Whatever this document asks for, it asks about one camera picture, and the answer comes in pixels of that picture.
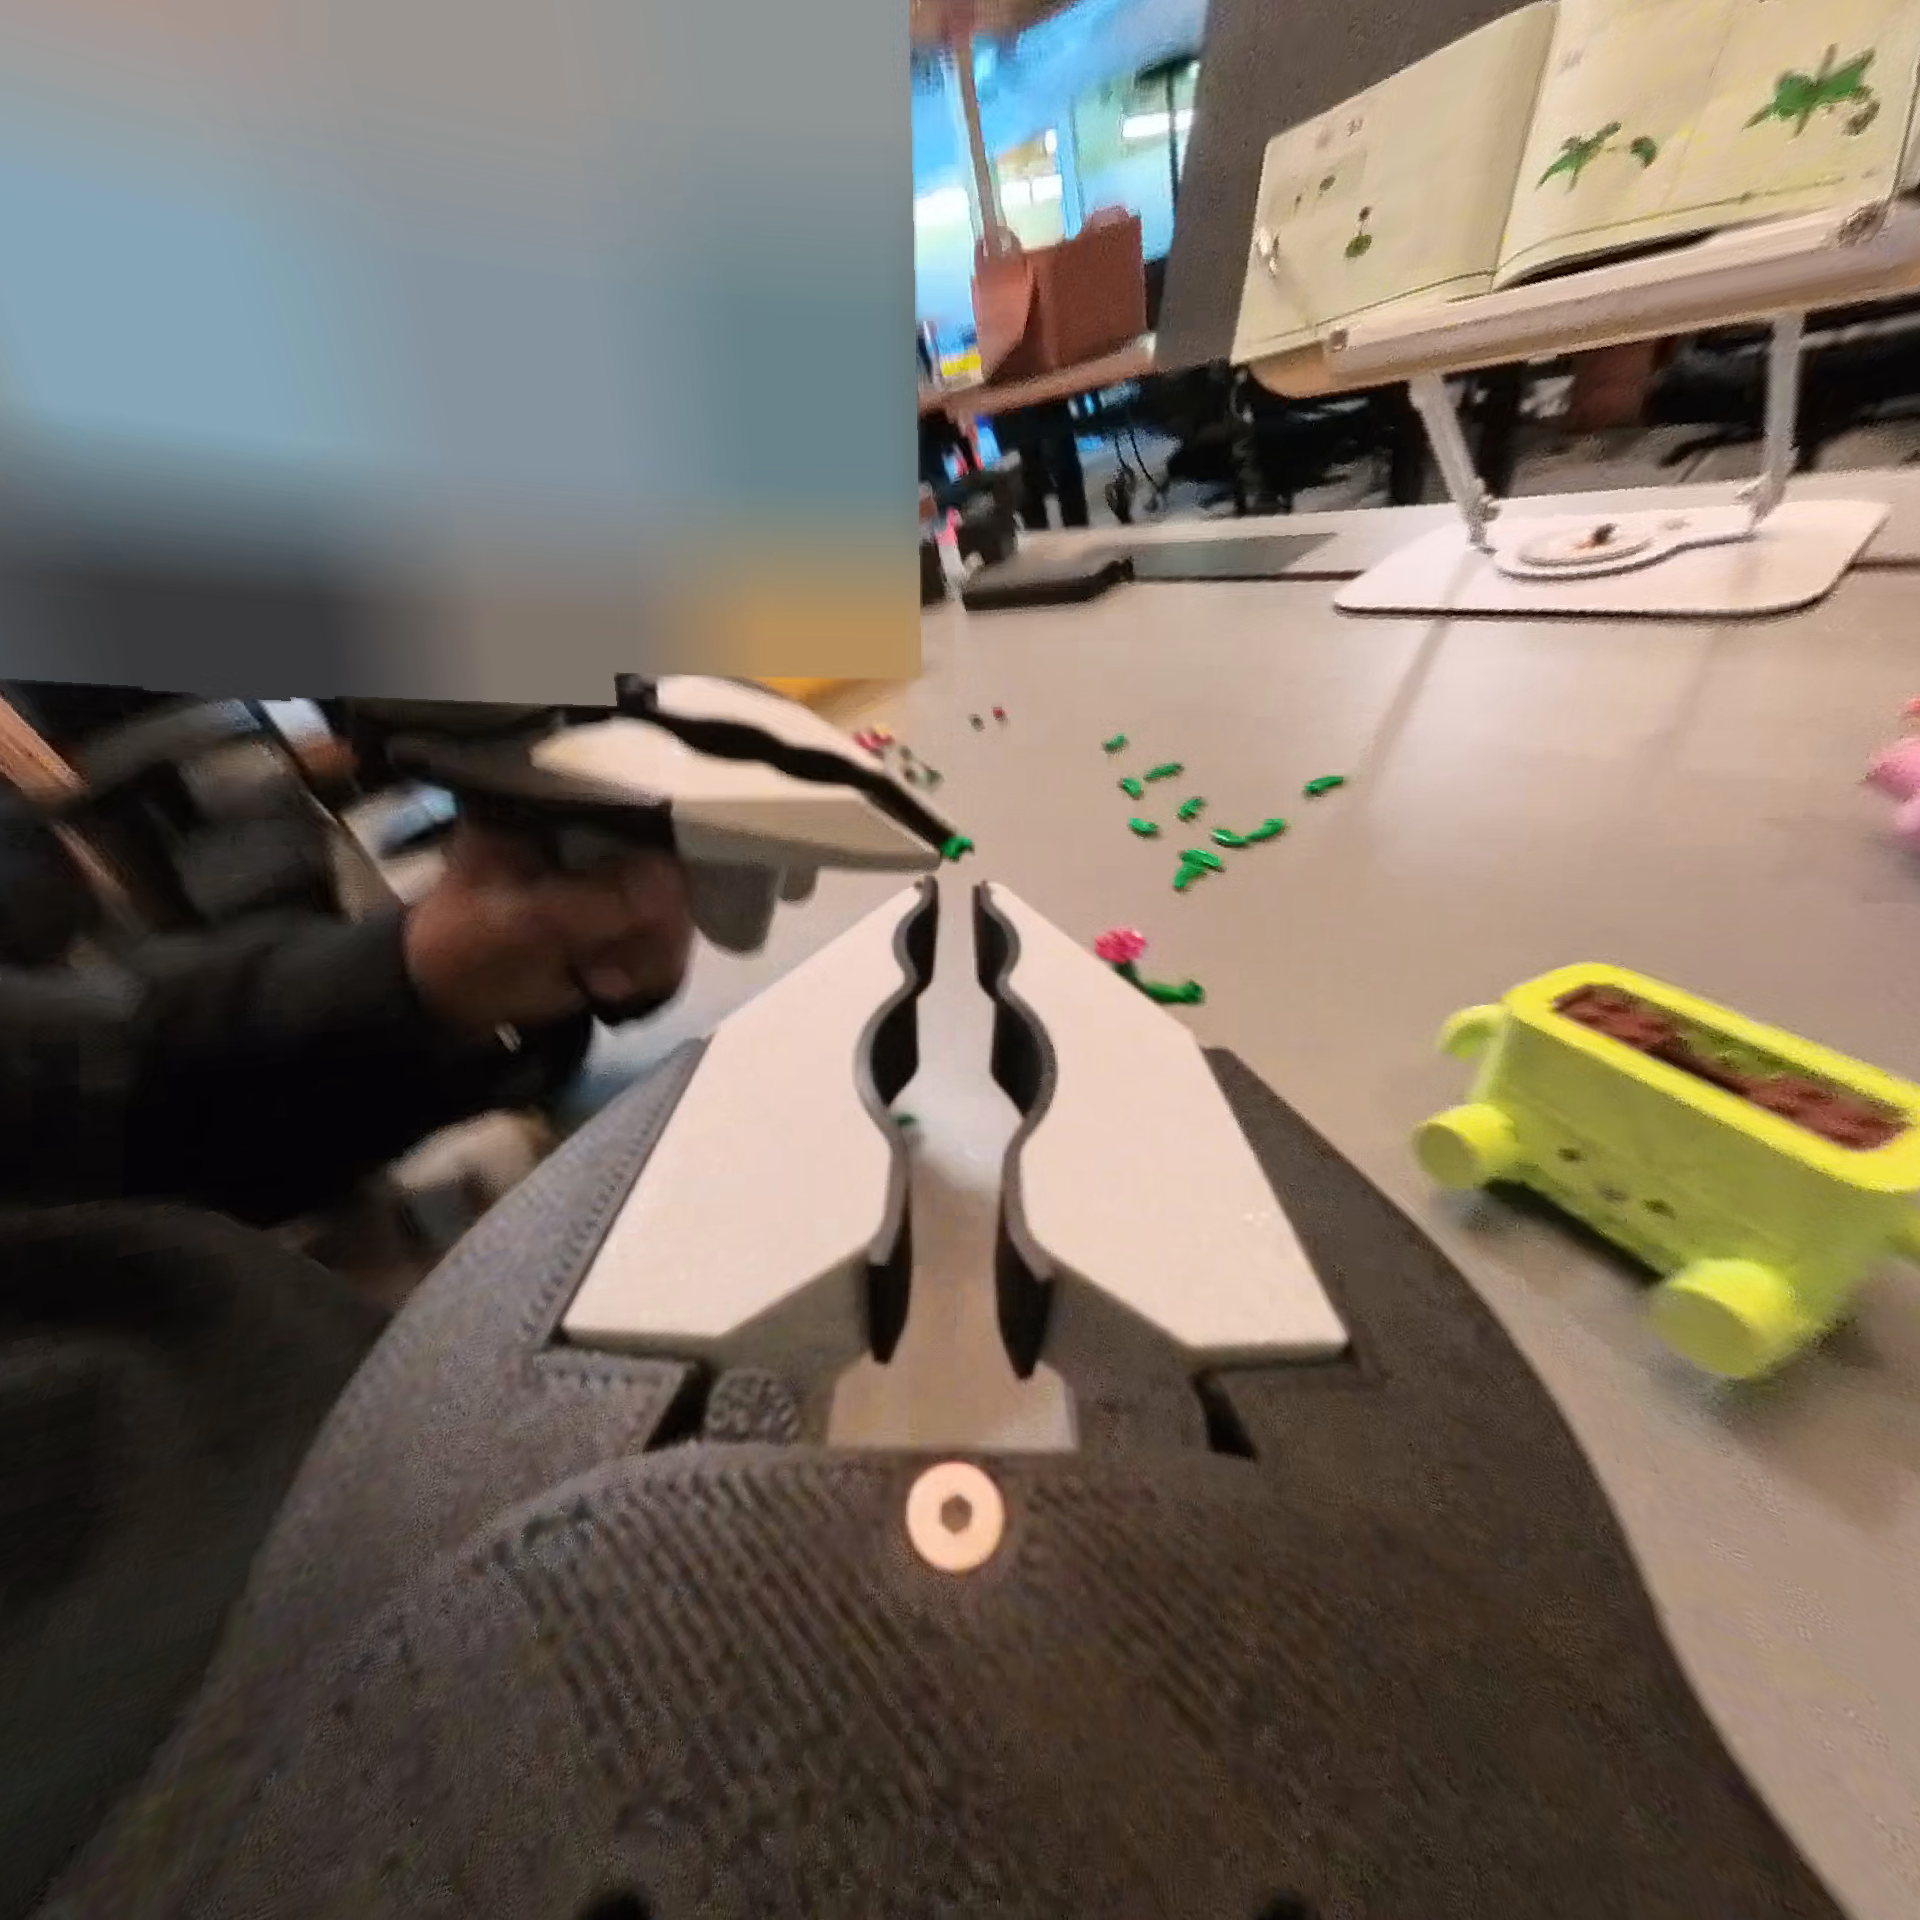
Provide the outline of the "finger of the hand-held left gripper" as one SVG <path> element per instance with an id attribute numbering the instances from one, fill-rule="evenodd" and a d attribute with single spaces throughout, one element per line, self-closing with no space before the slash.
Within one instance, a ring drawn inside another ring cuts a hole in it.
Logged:
<path id="1" fill-rule="evenodd" d="M 866 788 L 700 751 L 637 717 L 553 733 L 534 742 L 529 763 L 591 799 L 660 807 L 690 862 L 853 873 L 933 873 L 944 863 L 938 826 L 902 823 Z"/>
<path id="2" fill-rule="evenodd" d="M 814 709 L 744 678 L 617 675 L 617 716 L 665 731 L 720 762 L 772 769 L 873 802 L 908 833 L 954 833 L 878 756 Z"/>

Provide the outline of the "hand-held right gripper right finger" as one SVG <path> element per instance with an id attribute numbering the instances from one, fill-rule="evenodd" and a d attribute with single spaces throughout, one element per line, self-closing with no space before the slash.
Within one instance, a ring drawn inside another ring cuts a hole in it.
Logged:
<path id="1" fill-rule="evenodd" d="M 996 1316 L 1018 1375 L 1069 1299 L 1199 1370 L 1319 1363 L 1351 1335 L 1189 1027 L 1000 883 L 973 886 L 999 1177 Z"/>

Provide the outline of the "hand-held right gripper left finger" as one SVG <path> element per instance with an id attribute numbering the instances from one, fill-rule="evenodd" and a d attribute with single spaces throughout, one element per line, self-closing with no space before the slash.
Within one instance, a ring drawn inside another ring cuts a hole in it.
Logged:
<path id="1" fill-rule="evenodd" d="M 758 1370 L 828 1403 L 896 1355 L 938 885 L 902 886 L 720 1021 L 562 1315 L 569 1347 Z"/>

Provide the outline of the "person's left forearm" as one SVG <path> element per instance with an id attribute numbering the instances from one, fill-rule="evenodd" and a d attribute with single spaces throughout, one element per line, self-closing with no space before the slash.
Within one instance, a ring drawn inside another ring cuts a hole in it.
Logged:
<path id="1" fill-rule="evenodd" d="M 162 949 L 145 966 L 5 970 L 6 1203 L 182 1203 L 288 1215 L 399 1151 L 334 1126 L 441 1030 L 402 916 Z"/>

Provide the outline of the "person's left hand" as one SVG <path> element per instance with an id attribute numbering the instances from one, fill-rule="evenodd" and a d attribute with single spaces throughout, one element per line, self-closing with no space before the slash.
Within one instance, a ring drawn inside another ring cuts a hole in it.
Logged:
<path id="1" fill-rule="evenodd" d="M 562 870 L 529 836 L 465 823 L 405 910 L 399 943 L 423 1003 L 479 1033 L 641 1018 L 676 997 L 692 935 L 672 854 L 618 847 Z"/>

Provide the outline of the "pile of small flower bricks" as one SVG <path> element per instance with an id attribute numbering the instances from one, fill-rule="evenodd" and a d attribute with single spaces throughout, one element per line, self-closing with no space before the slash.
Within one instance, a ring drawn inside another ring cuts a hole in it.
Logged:
<path id="1" fill-rule="evenodd" d="M 976 741 L 996 735 L 1009 726 L 1004 705 L 966 709 L 950 725 L 933 731 L 900 731 L 889 717 L 862 716 L 853 725 L 854 745 L 878 766 L 898 779 L 908 790 L 933 796 L 945 785 L 948 762 L 972 751 Z"/>

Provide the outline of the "pink flower on brown stem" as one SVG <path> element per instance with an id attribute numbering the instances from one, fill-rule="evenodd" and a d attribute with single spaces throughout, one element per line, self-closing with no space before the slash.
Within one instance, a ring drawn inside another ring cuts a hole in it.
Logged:
<path id="1" fill-rule="evenodd" d="M 1110 927 L 1094 939 L 1094 957 L 1129 988 L 1160 1005 L 1202 1005 L 1206 990 L 1196 979 L 1162 979 L 1145 970 L 1148 939 L 1135 927 Z"/>

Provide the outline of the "black flat pad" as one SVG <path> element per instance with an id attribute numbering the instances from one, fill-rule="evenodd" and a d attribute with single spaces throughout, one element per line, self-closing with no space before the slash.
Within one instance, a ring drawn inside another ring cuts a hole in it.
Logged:
<path id="1" fill-rule="evenodd" d="M 1087 554 L 1066 559 L 1009 557 L 966 575 L 960 601 L 966 612 L 1071 609 L 1096 601 L 1135 579 L 1126 554 Z"/>

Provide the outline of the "group of loose green leaves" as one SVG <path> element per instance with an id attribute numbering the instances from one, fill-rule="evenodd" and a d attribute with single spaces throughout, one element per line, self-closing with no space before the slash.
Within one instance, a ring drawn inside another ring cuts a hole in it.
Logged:
<path id="1" fill-rule="evenodd" d="M 1133 738 L 1116 731 L 1096 747 L 1112 766 L 1112 788 L 1129 811 L 1124 829 L 1138 844 L 1165 847 L 1173 858 L 1170 890 L 1186 894 L 1193 885 L 1224 873 L 1236 858 L 1268 847 L 1290 833 L 1290 813 L 1248 817 L 1234 826 L 1189 779 L 1183 759 L 1138 759 Z"/>

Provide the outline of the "background wooden desk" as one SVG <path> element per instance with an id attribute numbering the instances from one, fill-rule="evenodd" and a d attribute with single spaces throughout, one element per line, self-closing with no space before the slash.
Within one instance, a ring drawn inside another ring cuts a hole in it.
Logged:
<path id="1" fill-rule="evenodd" d="M 1150 378 L 1153 363 L 1156 335 L 1148 332 L 1124 347 L 1069 367 L 1021 378 L 954 379 L 941 386 L 921 385 L 919 415 L 945 415 L 958 423 L 972 423 L 1016 414 L 1028 406 L 1078 399 Z"/>

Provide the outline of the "lime green brick pot figure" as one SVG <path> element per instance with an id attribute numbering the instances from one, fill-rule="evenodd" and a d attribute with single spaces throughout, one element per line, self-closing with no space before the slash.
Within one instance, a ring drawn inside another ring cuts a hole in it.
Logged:
<path id="1" fill-rule="evenodd" d="M 1774 1375 L 1914 1268 L 1917 1089 L 1652 977 L 1569 964 L 1456 1010 L 1471 1068 L 1413 1151 L 1454 1194 L 1518 1188 L 1636 1259 L 1660 1340 Z"/>

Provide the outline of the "dark grey divider panel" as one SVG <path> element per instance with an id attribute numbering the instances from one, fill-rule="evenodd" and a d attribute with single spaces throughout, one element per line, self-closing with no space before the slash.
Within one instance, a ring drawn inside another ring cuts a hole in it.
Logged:
<path id="1" fill-rule="evenodd" d="M 1234 338 L 1263 147 L 1512 3 L 1212 3 L 1156 321 L 1156 370 Z"/>

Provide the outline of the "white book stand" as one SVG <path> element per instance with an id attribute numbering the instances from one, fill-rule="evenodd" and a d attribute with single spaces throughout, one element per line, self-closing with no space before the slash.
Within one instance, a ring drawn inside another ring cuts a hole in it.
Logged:
<path id="1" fill-rule="evenodd" d="M 1358 618 L 1775 618 L 1809 609 L 1861 557 L 1887 505 L 1785 502 L 1807 314 L 1914 285 L 1908 199 L 1720 231 L 1687 247 L 1500 295 L 1336 326 L 1348 386 L 1400 381 L 1456 508 L 1345 581 Z M 1478 478 L 1446 379 L 1528 356 L 1767 322 L 1760 476 L 1730 508 L 1516 508 Z"/>

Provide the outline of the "pink brick pot figure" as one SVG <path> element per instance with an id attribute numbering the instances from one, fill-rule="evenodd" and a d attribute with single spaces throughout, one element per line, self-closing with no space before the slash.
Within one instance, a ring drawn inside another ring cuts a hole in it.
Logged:
<path id="1" fill-rule="evenodd" d="M 1904 730 L 1863 771 L 1861 786 L 1893 807 L 1893 838 L 1917 858 L 1917 697 L 1904 706 Z"/>

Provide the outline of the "open instruction booklet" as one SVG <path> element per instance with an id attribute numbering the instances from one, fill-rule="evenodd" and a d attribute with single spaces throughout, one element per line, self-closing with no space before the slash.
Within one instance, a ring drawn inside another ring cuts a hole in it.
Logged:
<path id="1" fill-rule="evenodd" d="M 1263 148 L 1231 359 L 1914 190 L 1914 4 L 1521 4 Z"/>

